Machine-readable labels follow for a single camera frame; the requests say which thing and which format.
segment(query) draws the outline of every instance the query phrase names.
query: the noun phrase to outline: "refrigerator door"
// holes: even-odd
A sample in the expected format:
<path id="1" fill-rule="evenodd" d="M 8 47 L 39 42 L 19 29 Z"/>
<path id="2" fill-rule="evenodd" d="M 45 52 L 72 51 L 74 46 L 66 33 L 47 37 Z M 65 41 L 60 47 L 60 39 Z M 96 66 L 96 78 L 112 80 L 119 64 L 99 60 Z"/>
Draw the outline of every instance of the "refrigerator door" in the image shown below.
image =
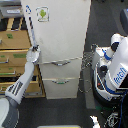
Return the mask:
<path id="1" fill-rule="evenodd" d="M 21 4 L 33 43 L 32 19 L 43 62 L 83 56 L 91 0 L 21 0 Z"/>

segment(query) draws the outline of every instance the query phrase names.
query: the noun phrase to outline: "blue label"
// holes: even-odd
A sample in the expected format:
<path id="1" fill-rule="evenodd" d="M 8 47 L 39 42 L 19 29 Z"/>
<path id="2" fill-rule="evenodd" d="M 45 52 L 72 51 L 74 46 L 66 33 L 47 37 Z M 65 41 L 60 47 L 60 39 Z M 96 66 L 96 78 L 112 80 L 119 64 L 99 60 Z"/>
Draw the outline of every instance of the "blue label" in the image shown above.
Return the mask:
<path id="1" fill-rule="evenodd" d="M 114 81 L 119 85 L 122 81 L 122 79 L 124 78 L 126 73 L 126 70 L 124 68 L 120 68 L 119 73 L 117 73 L 117 77 L 114 78 Z"/>

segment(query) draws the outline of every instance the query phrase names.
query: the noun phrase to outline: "drawer handle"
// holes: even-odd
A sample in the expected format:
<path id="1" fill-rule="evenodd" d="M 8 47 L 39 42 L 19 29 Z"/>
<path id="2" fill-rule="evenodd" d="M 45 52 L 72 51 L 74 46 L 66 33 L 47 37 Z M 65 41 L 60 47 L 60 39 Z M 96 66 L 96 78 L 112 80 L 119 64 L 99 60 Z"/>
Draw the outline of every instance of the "drawer handle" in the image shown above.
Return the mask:
<path id="1" fill-rule="evenodd" d="M 12 73 L 0 73 L 0 75 L 15 75 L 16 74 L 16 72 L 14 71 L 14 72 L 12 72 Z"/>
<path id="2" fill-rule="evenodd" d="M 68 64 L 68 63 L 71 63 L 71 61 L 67 61 L 67 62 L 64 62 L 64 63 L 57 63 L 57 62 L 52 62 L 52 64 L 54 64 L 54 65 L 56 65 L 56 66 L 64 66 L 64 65 L 66 65 L 66 64 Z"/>
<path id="3" fill-rule="evenodd" d="M 7 87 L 1 87 L 1 89 L 0 89 L 0 92 L 5 92 L 6 91 L 6 89 L 7 89 Z"/>
<path id="4" fill-rule="evenodd" d="M 0 39 L 0 44 L 2 43 L 2 39 Z"/>
<path id="5" fill-rule="evenodd" d="M 66 84 L 67 82 L 69 82 L 69 80 L 66 80 L 66 81 L 52 81 L 53 83 L 56 83 L 56 84 Z"/>
<path id="6" fill-rule="evenodd" d="M 0 62 L 0 64 L 5 64 L 5 63 L 8 63 L 9 62 L 9 59 L 7 58 L 7 60 L 5 62 Z"/>

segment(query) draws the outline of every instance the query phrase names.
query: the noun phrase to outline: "freezer drawer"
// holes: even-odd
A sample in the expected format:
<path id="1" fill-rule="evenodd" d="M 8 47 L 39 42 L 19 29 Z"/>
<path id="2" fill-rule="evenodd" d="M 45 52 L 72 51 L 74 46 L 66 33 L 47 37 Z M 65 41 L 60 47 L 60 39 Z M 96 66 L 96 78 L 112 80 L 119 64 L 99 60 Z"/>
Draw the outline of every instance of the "freezer drawer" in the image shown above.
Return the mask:
<path id="1" fill-rule="evenodd" d="M 21 0 L 21 4 L 33 43 L 26 5 L 31 9 L 35 39 L 43 62 L 83 56 L 91 0 Z M 49 21 L 38 21 L 38 7 L 48 8 Z"/>
<path id="2" fill-rule="evenodd" d="M 64 60 L 40 64 L 42 79 L 79 77 L 82 59 Z"/>
<path id="3" fill-rule="evenodd" d="M 1 50 L 0 67 L 25 66 L 28 50 Z"/>
<path id="4" fill-rule="evenodd" d="M 43 80 L 47 99 L 76 98 L 79 78 Z"/>

